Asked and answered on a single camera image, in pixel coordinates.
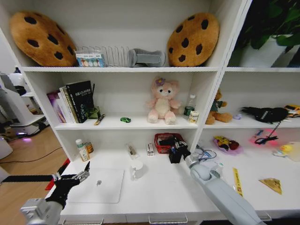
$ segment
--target yellow paper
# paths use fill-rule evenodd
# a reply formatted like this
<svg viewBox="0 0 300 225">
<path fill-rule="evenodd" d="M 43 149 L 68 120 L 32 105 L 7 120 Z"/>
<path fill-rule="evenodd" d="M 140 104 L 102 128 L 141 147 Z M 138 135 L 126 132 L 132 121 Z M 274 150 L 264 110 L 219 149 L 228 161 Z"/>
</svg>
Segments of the yellow paper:
<svg viewBox="0 0 300 225">
<path fill-rule="evenodd" d="M 238 169 L 233 168 L 233 175 L 234 175 L 234 181 L 235 181 L 235 186 L 236 186 L 236 192 L 243 197 L 243 192 L 242 192 L 242 185 L 240 183 L 240 176 Z"/>
<path fill-rule="evenodd" d="M 259 181 L 261 183 L 267 185 L 273 191 L 276 191 L 277 193 L 282 194 L 280 180 L 277 180 L 275 178 L 267 178 L 267 179 L 263 179 L 263 180 L 259 180 Z"/>
</svg>

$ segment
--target stuffed animal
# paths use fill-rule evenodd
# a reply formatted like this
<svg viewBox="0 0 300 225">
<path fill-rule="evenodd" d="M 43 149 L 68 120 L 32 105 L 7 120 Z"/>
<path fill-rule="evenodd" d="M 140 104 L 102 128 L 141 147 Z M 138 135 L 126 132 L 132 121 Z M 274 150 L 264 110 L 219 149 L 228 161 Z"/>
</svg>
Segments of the stuffed animal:
<svg viewBox="0 0 300 225">
<path fill-rule="evenodd" d="M 75 45 L 68 34 L 49 17 L 18 12 L 10 20 L 16 45 L 44 67 L 71 67 L 76 63 Z"/>
<path fill-rule="evenodd" d="M 219 36 L 219 23 L 210 13 L 198 13 L 183 21 L 168 41 L 170 66 L 196 67 L 212 54 Z"/>
<path fill-rule="evenodd" d="M 147 102 L 153 108 L 148 114 L 148 122 L 156 123 L 158 119 L 165 119 L 166 124 L 175 124 L 176 116 L 171 109 L 178 109 L 181 102 L 173 99 L 179 92 L 178 81 L 167 82 L 164 78 L 156 77 L 151 86 L 154 99 Z"/>
<path fill-rule="evenodd" d="M 215 100 L 211 106 L 210 113 L 205 122 L 206 124 L 213 124 L 215 120 L 228 123 L 233 119 L 233 116 L 230 113 L 218 113 L 218 108 L 225 107 L 227 105 L 227 102 L 219 101 L 221 97 L 221 91 L 218 89 Z"/>
</svg>

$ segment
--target chocolate chip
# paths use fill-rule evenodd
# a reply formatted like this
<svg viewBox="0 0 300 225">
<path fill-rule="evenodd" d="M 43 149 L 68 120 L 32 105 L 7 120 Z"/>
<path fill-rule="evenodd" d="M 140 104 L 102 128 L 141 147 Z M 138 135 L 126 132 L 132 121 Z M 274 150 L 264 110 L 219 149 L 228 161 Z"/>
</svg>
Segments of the chocolate chip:
<svg viewBox="0 0 300 225">
<path fill-rule="evenodd" d="M 56 25 L 57 26 L 57 28 L 60 30 L 60 32 L 62 33 L 62 34 L 65 34 L 65 32 L 62 30 L 62 28 L 57 24 Z"/>
<path fill-rule="evenodd" d="M 181 55 L 178 59 L 179 59 L 180 62 L 183 62 L 184 60 L 186 60 L 186 56 Z"/>
<path fill-rule="evenodd" d="M 202 49 L 203 49 L 202 44 L 197 45 L 196 54 L 199 55 L 201 53 Z"/>
<path fill-rule="evenodd" d="M 71 53 L 71 55 L 73 55 L 73 54 L 74 54 L 74 52 L 73 52 L 73 50 L 72 50 L 71 46 L 68 46 L 68 47 L 67 47 L 67 49 L 69 50 L 69 52 Z"/>
<path fill-rule="evenodd" d="M 62 54 L 61 54 L 60 52 L 56 52 L 56 53 L 54 54 L 54 56 L 55 56 L 57 59 L 59 59 L 59 60 L 61 60 L 61 59 L 63 58 L 63 56 L 62 56 Z"/>
<path fill-rule="evenodd" d="M 36 19 L 35 19 L 35 18 L 32 18 L 32 17 L 30 17 L 30 16 L 24 17 L 24 20 L 25 20 L 26 22 L 30 23 L 30 24 L 36 24 L 36 23 L 37 23 Z"/>
<path fill-rule="evenodd" d="M 39 47 L 38 42 L 32 39 L 27 40 L 28 44 L 32 45 L 33 47 Z"/>
<path fill-rule="evenodd" d="M 195 19 L 195 16 L 193 15 L 193 16 L 190 16 L 187 20 L 193 20 L 193 19 Z"/>
<path fill-rule="evenodd" d="M 180 25 L 177 29 L 176 29 L 176 33 L 179 33 L 180 31 L 182 31 L 183 25 Z"/>
<path fill-rule="evenodd" d="M 56 40 L 56 38 L 53 37 L 51 34 L 48 34 L 48 40 L 58 45 L 58 40 Z"/>
<path fill-rule="evenodd" d="M 188 47 L 188 39 L 185 38 L 185 39 L 183 40 L 183 42 L 181 43 L 181 45 L 182 45 L 182 47 L 184 47 L 184 48 Z"/>
<path fill-rule="evenodd" d="M 201 27 L 203 30 L 206 30 L 206 28 L 208 27 L 208 20 L 203 20 L 201 23 Z"/>
</svg>

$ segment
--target pink plush bear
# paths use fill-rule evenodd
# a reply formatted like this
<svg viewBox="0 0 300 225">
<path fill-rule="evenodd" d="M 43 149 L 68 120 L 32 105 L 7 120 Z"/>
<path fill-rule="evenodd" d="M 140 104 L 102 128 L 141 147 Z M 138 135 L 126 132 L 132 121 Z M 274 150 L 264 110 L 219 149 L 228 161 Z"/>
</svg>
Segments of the pink plush bear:
<svg viewBox="0 0 300 225">
<path fill-rule="evenodd" d="M 154 99 L 147 102 L 153 108 L 148 114 L 148 122 L 156 123 L 158 119 L 165 119 L 166 124 L 175 124 L 176 116 L 171 109 L 178 109 L 181 102 L 173 98 L 179 92 L 178 81 L 166 82 L 164 78 L 155 78 L 151 86 Z"/>
</svg>

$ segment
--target book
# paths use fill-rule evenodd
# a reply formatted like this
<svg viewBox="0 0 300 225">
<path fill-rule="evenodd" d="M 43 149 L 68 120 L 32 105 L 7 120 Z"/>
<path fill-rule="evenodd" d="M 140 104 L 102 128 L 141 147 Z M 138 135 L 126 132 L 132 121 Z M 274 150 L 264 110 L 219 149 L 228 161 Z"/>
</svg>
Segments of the book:
<svg viewBox="0 0 300 225">
<path fill-rule="evenodd" d="M 58 118 L 58 121 L 60 123 L 65 123 L 66 120 L 65 120 L 64 116 L 62 115 L 61 109 L 60 109 L 60 107 L 58 105 L 58 102 L 57 102 L 57 99 L 59 99 L 58 92 L 59 91 L 57 91 L 57 90 L 53 91 L 53 92 L 50 92 L 50 93 L 47 94 L 47 96 L 48 96 L 49 101 L 50 101 L 50 103 L 52 105 L 52 108 L 55 111 L 55 114 L 56 114 L 56 116 Z"/>
<path fill-rule="evenodd" d="M 71 120 L 70 115 L 67 110 L 67 106 L 66 106 L 65 101 L 62 98 L 62 95 L 60 92 L 58 92 L 58 97 L 59 97 L 59 99 L 57 99 L 56 101 L 57 101 L 58 106 L 61 109 L 62 115 L 64 116 L 67 123 L 72 123 L 72 120 Z"/>
<path fill-rule="evenodd" d="M 74 117 L 74 115 L 76 116 L 76 114 L 75 114 L 75 111 L 74 111 L 74 108 L 73 108 L 73 104 L 72 104 L 71 100 L 70 100 L 70 103 L 69 103 L 68 99 L 67 99 L 67 97 L 70 98 L 69 95 L 68 95 L 68 92 L 67 92 L 67 88 L 65 86 L 61 87 L 60 88 L 60 93 L 61 93 L 61 96 L 62 96 L 62 98 L 65 102 L 65 105 L 67 107 L 67 112 L 68 112 L 68 114 L 71 118 L 72 123 L 76 123 L 76 120 L 75 120 L 75 117 Z"/>
<path fill-rule="evenodd" d="M 85 122 L 88 109 L 93 107 L 90 81 L 67 83 L 66 88 L 73 103 L 78 122 Z"/>
<path fill-rule="evenodd" d="M 72 113 L 72 115 L 73 115 L 73 118 L 74 118 L 74 120 L 75 120 L 75 123 L 79 123 L 79 122 L 78 122 L 77 115 L 76 115 L 76 113 L 75 113 L 75 109 L 74 109 L 74 107 L 73 107 L 72 100 L 71 100 L 71 98 L 70 98 L 70 96 L 69 96 L 69 94 L 68 94 L 67 88 L 64 89 L 63 91 L 64 91 L 64 93 L 65 93 L 65 96 L 66 96 L 68 105 L 70 106 L 71 113 Z"/>
</svg>

